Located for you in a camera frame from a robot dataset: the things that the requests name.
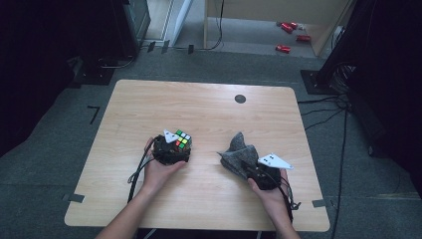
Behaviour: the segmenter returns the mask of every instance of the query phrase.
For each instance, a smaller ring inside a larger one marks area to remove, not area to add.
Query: gray carpet
[[[115,82],[119,79],[283,86],[298,101],[309,96],[300,70],[318,70],[323,60],[237,53],[159,49],[116,70],[109,86],[65,89],[31,136],[0,158],[0,238],[93,238],[100,228],[69,227],[62,200],[78,183]],[[101,107],[93,124],[95,110]],[[333,103],[300,105],[302,113],[334,109]],[[332,112],[303,116],[304,126]],[[307,130],[331,225],[338,192],[344,114]],[[342,197],[335,238],[420,238],[422,204],[406,171],[388,158],[367,155],[367,142],[353,114],[347,116]],[[301,232],[303,238],[329,238]]]

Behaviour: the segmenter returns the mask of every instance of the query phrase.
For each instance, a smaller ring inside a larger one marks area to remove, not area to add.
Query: person's left hand
[[[152,158],[151,151],[148,152],[149,158]],[[150,192],[159,191],[171,175],[182,168],[186,164],[185,161],[178,161],[173,165],[163,165],[157,160],[151,161],[145,167],[145,174],[142,189]]]

